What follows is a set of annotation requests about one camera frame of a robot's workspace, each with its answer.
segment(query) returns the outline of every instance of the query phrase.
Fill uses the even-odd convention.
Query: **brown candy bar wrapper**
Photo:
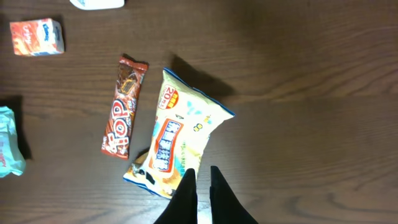
[[[129,158],[132,125],[139,91],[147,70],[148,65],[145,63],[120,58],[111,114],[101,147],[103,153],[125,160]]]

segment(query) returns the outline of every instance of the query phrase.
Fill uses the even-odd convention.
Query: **dark wood surface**
[[[0,95],[22,105],[25,173],[0,180],[1,223],[152,223],[168,201],[100,153],[121,53],[150,63],[132,158],[150,144],[162,67],[236,117],[198,173],[210,223],[217,165],[259,223],[398,223],[396,1],[0,1]],[[67,52],[13,55],[8,22],[51,16]]]

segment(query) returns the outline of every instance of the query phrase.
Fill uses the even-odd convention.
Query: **snack box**
[[[53,19],[10,22],[16,55],[41,56],[64,53],[62,29]]]

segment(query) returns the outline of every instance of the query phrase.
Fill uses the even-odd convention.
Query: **food packaging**
[[[101,151],[121,159],[129,158],[132,125],[148,64],[121,57],[111,114],[105,128]]]
[[[234,113],[168,68],[163,70],[163,79],[150,149],[123,178],[171,198],[187,169],[198,172],[210,133]]]
[[[41,56],[64,53],[62,29],[53,19],[10,22],[16,55]]]
[[[0,177],[10,173],[21,175],[26,162],[18,149],[14,112],[0,107]]]

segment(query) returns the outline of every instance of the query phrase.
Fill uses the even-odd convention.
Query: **white snack bag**
[[[198,172],[210,133],[235,114],[168,68],[163,79],[149,152],[136,159],[123,178],[171,198],[187,169]]]

